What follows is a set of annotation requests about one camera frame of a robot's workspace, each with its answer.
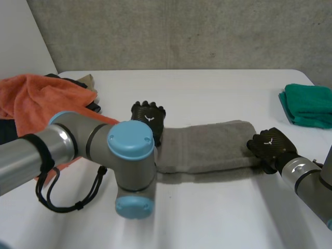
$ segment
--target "black cord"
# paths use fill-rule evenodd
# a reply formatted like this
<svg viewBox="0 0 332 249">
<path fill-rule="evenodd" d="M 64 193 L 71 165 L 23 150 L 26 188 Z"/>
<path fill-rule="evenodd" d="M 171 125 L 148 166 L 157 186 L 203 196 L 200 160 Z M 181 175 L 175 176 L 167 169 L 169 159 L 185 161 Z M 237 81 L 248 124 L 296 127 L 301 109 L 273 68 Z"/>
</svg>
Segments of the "black cord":
<svg viewBox="0 0 332 249">
<path fill-rule="evenodd" d="M 107 168 L 105 166 L 99 167 L 97 176 L 95 177 L 94 182 L 92 184 L 92 188 L 90 189 L 90 192 L 88 193 L 88 195 L 82 201 L 79 201 L 79 202 L 75 203 L 75 205 L 69 206 L 69 207 L 57 207 L 57 206 L 54 206 L 53 203 L 51 202 L 51 192 L 53 190 L 54 185 L 57 183 L 57 181 L 60 177 L 60 170 L 58 168 L 52 168 L 52 169 L 55 171 L 55 173 L 57 175 L 47 191 L 46 200 L 42 195 L 42 189 L 43 189 L 43 185 L 45 183 L 48 173 L 40 174 L 37 184 L 36 184 L 35 191 L 36 191 L 38 200 L 46 208 L 48 208 L 49 210 L 54 211 L 56 213 L 69 213 L 74 210 L 81 210 L 85 205 L 87 205 L 89 202 L 91 202 L 93 200 L 93 198 L 97 195 L 99 187 L 103 180 L 103 176 L 107 172 Z"/>
</svg>

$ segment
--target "folded green towel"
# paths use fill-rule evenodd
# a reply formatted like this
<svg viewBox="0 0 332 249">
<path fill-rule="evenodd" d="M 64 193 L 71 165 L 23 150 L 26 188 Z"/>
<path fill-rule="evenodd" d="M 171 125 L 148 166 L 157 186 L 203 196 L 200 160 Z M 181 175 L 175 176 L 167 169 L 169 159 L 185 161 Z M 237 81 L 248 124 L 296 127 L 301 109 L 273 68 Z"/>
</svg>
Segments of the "folded green towel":
<svg viewBox="0 0 332 249">
<path fill-rule="evenodd" d="M 328 87 L 290 84 L 279 98 L 292 123 L 332 128 L 332 91 Z"/>
</svg>

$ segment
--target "gray wall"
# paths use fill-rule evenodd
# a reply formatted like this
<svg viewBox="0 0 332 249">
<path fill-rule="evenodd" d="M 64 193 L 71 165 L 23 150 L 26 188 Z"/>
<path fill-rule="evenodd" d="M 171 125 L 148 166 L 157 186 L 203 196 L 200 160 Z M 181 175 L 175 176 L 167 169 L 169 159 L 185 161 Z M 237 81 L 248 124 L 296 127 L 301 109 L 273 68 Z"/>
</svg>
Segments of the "gray wall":
<svg viewBox="0 0 332 249">
<path fill-rule="evenodd" d="M 293 68 L 332 86 L 331 0 L 27 0 L 59 72 Z"/>
</svg>

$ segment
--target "white table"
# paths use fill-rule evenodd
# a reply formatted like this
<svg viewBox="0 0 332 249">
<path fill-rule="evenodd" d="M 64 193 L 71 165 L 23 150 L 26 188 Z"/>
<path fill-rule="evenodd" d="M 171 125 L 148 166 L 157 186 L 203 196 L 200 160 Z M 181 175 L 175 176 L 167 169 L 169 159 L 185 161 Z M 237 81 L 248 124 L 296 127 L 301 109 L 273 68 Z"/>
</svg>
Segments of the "white table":
<svg viewBox="0 0 332 249">
<path fill-rule="evenodd" d="M 91 73 L 103 115 L 130 119 L 139 100 L 167 111 L 166 127 L 241 119 L 256 131 L 277 127 L 301 155 L 324 162 L 332 131 L 290 124 L 278 93 L 291 83 L 312 85 L 295 70 L 82 71 Z M 81 200 L 98 166 L 81 159 L 62 171 L 53 190 L 56 205 Z M 24 248 L 331 248 L 332 233 L 278 174 L 232 182 L 158 184 L 154 215 L 126 220 L 114 210 L 112 171 L 96 199 L 79 212 L 55 214 L 37 202 L 35 182 L 0 198 L 0 240 Z"/>
</svg>

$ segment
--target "cloth pile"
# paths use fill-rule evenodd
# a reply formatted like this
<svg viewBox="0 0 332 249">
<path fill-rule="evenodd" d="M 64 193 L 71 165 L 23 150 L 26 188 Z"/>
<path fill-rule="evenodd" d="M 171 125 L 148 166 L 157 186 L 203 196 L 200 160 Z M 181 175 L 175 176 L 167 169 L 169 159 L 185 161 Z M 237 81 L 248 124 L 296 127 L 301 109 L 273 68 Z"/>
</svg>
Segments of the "cloth pile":
<svg viewBox="0 0 332 249">
<path fill-rule="evenodd" d="M 19 75 L 0 81 L 0 145 L 43 130 L 48 120 L 62 110 L 76 109 L 87 116 L 91 112 L 86 110 L 100 112 L 96 96 L 91 75 L 79 80 L 61 79 L 55 74 Z"/>
<path fill-rule="evenodd" d="M 332 128 L 332 91 L 328 87 L 290 84 L 279 94 L 279 99 L 293 124 Z"/>
</svg>

